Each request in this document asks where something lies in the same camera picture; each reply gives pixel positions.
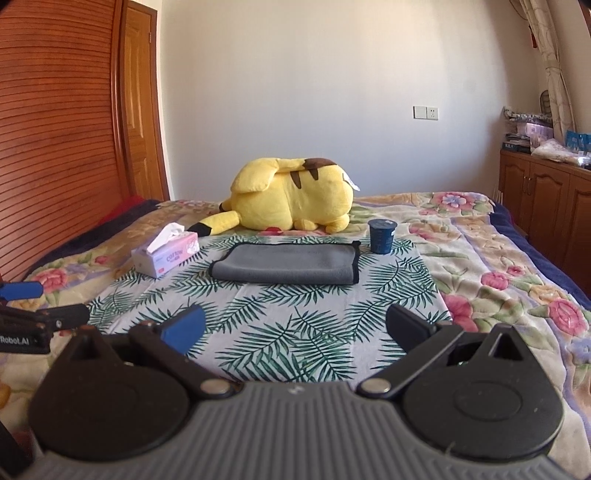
blue cup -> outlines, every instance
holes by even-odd
[[[394,231],[398,224],[392,220],[375,219],[368,222],[369,247],[374,254],[386,255],[392,251]]]

silver bolt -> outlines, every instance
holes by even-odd
[[[201,390],[208,395],[224,395],[231,388],[230,382],[221,378],[210,378],[201,383]]]
[[[364,392],[378,395],[380,393],[387,393],[392,388],[392,385],[388,380],[383,378],[368,378],[361,384],[361,389]]]

pikachu plush toy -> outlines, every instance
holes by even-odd
[[[349,224],[353,190],[345,171],[325,158],[259,158],[238,173],[222,213],[189,228],[199,236],[217,235],[242,225],[253,230],[312,231],[324,226],[338,233]]]

cabinet door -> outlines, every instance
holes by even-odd
[[[562,270],[591,297],[591,180],[571,176],[561,238]]]
[[[556,168],[532,163],[525,208],[529,213],[530,243],[555,265],[559,265],[557,247],[564,226],[569,198],[570,174]]]
[[[499,190],[503,193],[503,205],[511,212],[513,221],[528,232],[529,219],[524,215],[524,187],[530,175],[530,162],[518,157],[501,154]]]

wooden door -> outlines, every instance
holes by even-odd
[[[129,2],[125,24],[124,84],[129,154],[135,193],[168,200],[156,81],[156,10]]]
[[[591,297],[591,180],[571,176],[565,217],[562,270]]]
[[[570,174],[537,163],[530,164],[525,215],[530,217],[529,241],[557,266],[557,247],[564,226]]]
[[[503,205],[510,211],[513,221],[528,233],[530,222],[524,215],[524,197],[529,175],[529,161],[501,154],[499,190],[503,192]]]

